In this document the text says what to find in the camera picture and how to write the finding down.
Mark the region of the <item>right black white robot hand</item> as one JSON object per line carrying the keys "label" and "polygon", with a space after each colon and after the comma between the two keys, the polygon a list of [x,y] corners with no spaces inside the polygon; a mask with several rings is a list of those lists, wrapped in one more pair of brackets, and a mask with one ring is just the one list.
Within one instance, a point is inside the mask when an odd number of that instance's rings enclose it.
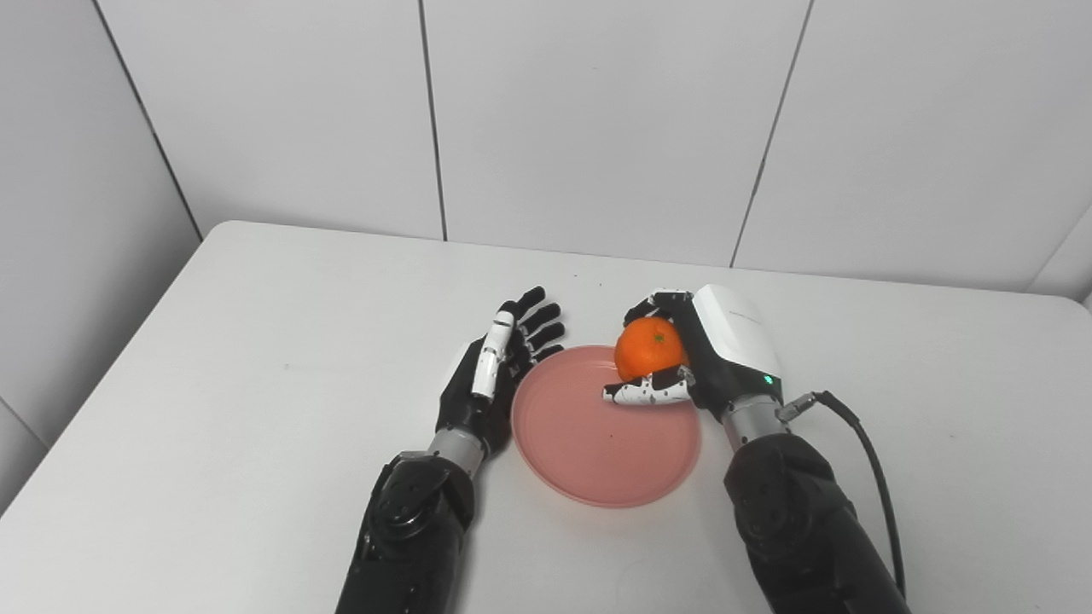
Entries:
{"label": "right black white robot hand", "polygon": [[757,308],[741,294],[707,284],[698,291],[658,290],[624,316],[666,319],[682,342],[682,359],[605,385],[603,399],[615,404],[660,405],[690,401],[723,420],[745,397],[784,402],[781,362]]}

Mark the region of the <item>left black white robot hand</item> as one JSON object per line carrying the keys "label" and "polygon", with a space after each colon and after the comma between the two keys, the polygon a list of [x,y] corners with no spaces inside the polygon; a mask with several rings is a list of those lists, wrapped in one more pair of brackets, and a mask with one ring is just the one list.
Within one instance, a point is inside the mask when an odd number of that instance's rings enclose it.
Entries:
{"label": "left black white robot hand", "polygon": [[537,285],[507,300],[487,334],[468,343],[439,398],[437,432],[464,432],[485,459],[511,437],[514,394],[529,373],[563,350],[561,307]]}

